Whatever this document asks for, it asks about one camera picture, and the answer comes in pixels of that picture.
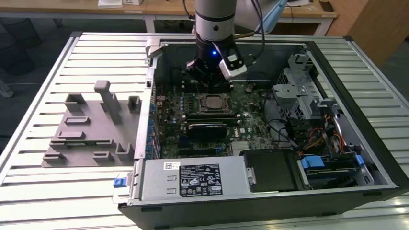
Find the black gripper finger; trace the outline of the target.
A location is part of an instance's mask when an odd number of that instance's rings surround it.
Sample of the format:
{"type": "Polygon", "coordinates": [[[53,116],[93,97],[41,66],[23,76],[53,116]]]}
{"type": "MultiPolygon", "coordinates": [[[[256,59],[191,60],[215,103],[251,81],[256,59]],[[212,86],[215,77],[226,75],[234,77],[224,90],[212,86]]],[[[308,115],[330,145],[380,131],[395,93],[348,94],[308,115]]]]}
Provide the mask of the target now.
{"type": "Polygon", "coordinates": [[[214,92],[214,72],[206,62],[200,59],[187,63],[187,73],[204,86],[208,93],[214,92]]]}

